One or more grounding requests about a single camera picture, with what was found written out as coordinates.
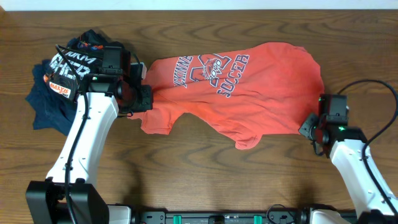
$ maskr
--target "dark blue fabric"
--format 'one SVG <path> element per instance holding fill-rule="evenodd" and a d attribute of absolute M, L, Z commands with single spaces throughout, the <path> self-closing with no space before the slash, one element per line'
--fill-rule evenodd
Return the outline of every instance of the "dark blue fabric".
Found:
<path fill-rule="evenodd" d="M 69 134 L 76 115 L 76 104 L 63 100 L 61 95 L 44 83 L 43 76 L 50 60 L 43 60 L 33 68 L 34 85 L 26 101 L 36 111 L 33 129 L 55 128 L 64 135 Z"/>

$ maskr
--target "wooden table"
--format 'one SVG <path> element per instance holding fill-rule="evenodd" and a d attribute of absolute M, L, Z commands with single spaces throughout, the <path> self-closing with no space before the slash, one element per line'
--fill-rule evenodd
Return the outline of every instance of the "wooden table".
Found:
<path fill-rule="evenodd" d="M 360 78 L 398 88 L 398 11 L 107 11 L 0 13 L 0 223 L 31 223 L 25 190 L 44 180 L 66 137 L 32 130 L 24 100 L 32 68 L 88 29 L 135 50 L 149 67 L 158 58 L 246 49 L 264 42 L 305 47 L 321 65 L 326 91 Z M 390 119 L 394 100 L 377 84 L 350 88 L 350 124 L 370 137 Z M 117 119 L 99 164 L 107 203 L 168 210 L 266 210 L 353 204 L 330 160 L 299 135 L 263 136 L 253 149 L 185 114 L 169 136 L 145 134 L 141 122 Z M 398 192 L 398 124 L 372 146 L 379 170 Z"/>

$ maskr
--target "red shirt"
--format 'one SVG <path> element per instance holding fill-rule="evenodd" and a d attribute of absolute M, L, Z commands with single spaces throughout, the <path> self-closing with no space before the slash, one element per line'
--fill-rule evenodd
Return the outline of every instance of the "red shirt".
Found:
<path fill-rule="evenodd" d="M 266 43 L 246 50 L 157 60 L 143 84 L 154 108 L 136 113 L 146 133 L 168 134 L 183 113 L 250 149 L 263 134 L 298 134 L 317 112 L 320 67 L 302 47 Z"/>

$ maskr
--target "white background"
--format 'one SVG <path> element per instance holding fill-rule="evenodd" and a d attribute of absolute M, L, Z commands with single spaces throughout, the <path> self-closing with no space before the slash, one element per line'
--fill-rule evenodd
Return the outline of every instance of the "white background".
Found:
<path fill-rule="evenodd" d="M 6 11 L 398 9 L 398 0 L 0 0 Z"/>

